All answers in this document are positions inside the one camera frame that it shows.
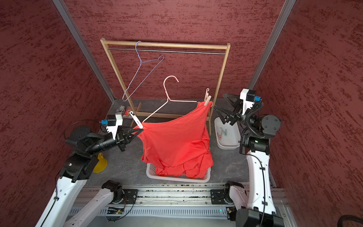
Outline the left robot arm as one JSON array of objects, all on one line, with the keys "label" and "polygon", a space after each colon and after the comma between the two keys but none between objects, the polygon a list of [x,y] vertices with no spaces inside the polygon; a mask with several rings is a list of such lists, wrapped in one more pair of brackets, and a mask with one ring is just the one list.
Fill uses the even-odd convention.
[{"label": "left robot arm", "polygon": [[36,226],[86,227],[107,205],[118,204],[125,208],[127,203],[134,203],[136,195],[127,195],[119,182],[108,180],[87,205],[72,218],[67,218],[78,194],[99,162],[97,155],[114,147],[125,151],[126,145],[142,131],[118,126],[115,133],[102,135],[92,132],[86,125],[75,128],[66,139],[74,151],[59,172],[53,195]]}]

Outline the pink wire hanger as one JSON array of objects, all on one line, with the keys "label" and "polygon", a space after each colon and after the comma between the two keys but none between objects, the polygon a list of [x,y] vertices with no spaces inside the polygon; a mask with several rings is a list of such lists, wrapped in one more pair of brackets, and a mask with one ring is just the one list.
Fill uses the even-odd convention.
[{"label": "pink wire hanger", "polygon": [[171,76],[168,76],[164,79],[164,82],[163,82],[163,87],[164,87],[164,91],[165,91],[165,94],[167,96],[167,100],[164,104],[162,104],[157,110],[155,110],[154,112],[152,112],[147,118],[145,118],[143,120],[143,123],[148,120],[150,117],[152,117],[155,113],[157,113],[160,109],[162,109],[166,104],[168,104],[169,102],[180,102],[180,103],[198,103],[198,101],[194,101],[194,100],[172,100],[168,94],[168,91],[167,91],[167,88],[166,88],[166,81],[170,78],[174,78],[178,83],[179,83],[179,80],[176,76],[174,75],[171,75]]}]

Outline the white clothespin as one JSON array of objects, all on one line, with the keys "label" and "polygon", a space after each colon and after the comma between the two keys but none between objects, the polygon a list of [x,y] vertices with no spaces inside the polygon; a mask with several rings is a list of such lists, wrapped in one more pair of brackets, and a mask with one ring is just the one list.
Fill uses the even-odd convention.
[{"label": "white clothespin", "polygon": [[130,111],[130,116],[132,117],[133,121],[136,123],[136,125],[140,129],[143,129],[144,128],[144,126],[142,125],[142,122],[138,119],[138,117],[134,114],[133,111]]}]

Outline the red tank top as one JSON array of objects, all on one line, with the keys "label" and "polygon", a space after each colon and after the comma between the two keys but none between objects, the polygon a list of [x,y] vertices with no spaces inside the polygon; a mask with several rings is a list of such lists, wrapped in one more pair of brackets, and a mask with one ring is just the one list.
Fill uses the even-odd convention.
[{"label": "red tank top", "polygon": [[141,160],[156,168],[157,176],[204,178],[213,166],[207,115],[213,103],[198,103],[190,113],[163,123],[144,123],[138,135],[143,144]]}]

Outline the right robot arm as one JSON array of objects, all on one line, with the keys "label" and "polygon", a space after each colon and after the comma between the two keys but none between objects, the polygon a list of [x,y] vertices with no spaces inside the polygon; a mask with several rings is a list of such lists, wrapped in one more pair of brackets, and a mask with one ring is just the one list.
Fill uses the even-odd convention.
[{"label": "right robot arm", "polygon": [[239,123],[245,128],[240,134],[239,153],[246,156],[250,186],[247,193],[242,184],[229,181],[225,184],[224,199],[233,203],[230,220],[238,227],[283,227],[284,220],[277,215],[269,180],[270,143],[281,127],[275,115],[259,115],[264,104],[255,94],[246,98],[224,94],[233,111],[214,106],[222,123]]}]

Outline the light blue wire hanger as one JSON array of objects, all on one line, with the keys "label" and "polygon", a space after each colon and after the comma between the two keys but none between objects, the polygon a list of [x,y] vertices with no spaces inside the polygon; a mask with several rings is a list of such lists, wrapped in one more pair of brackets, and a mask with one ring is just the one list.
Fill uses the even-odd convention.
[{"label": "light blue wire hanger", "polygon": [[141,43],[142,41],[137,41],[134,47],[140,63],[126,90],[124,91],[122,97],[123,101],[128,101],[165,59],[165,56],[163,54],[159,55],[156,58],[145,60],[142,59],[140,49],[138,48],[139,44]]}]

